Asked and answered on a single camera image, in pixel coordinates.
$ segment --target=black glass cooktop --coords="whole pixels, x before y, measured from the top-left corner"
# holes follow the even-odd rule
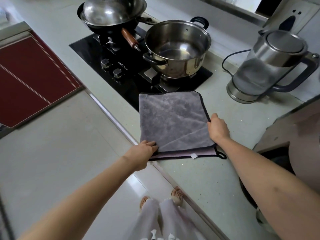
[[[127,43],[108,42],[107,37],[97,34],[78,40],[70,47],[137,111],[138,97],[142,92],[193,91],[212,75],[212,72],[201,67],[190,77],[163,79],[142,58],[142,54],[148,51],[144,42],[146,31],[139,27],[135,31],[134,36],[141,52],[132,49]]]

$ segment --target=wooden handle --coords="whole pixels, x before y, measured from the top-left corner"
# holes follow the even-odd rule
[[[122,28],[121,33],[123,37],[128,41],[131,48],[134,48],[134,46],[137,44],[139,45],[138,41],[134,38],[134,36],[125,28]]]

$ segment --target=stove knob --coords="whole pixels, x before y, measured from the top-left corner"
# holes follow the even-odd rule
[[[102,68],[104,68],[104,69],[109,68],[109,67],[111,66],[110,60],[109,60],[109,59],[103,59],[103,60],[101,61],[101,66],[102,66]]]
[[[120,79],[122,77],[121,69],[117,68],[113,71],[114,79]]]

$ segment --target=red cabinet door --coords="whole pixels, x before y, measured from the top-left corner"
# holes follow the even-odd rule
[[[31,36],[0,48],[0,65],[54,103],[80,84],[42,40],[30,33]]]
[[[48,103],[0,65],[0,124],[14,127]]]

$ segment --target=kettle lid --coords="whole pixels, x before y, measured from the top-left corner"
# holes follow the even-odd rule
[[[299,53],[305,46],[298,36],[284,30],[269,33],[266,40],[274,49],[286,53]]]

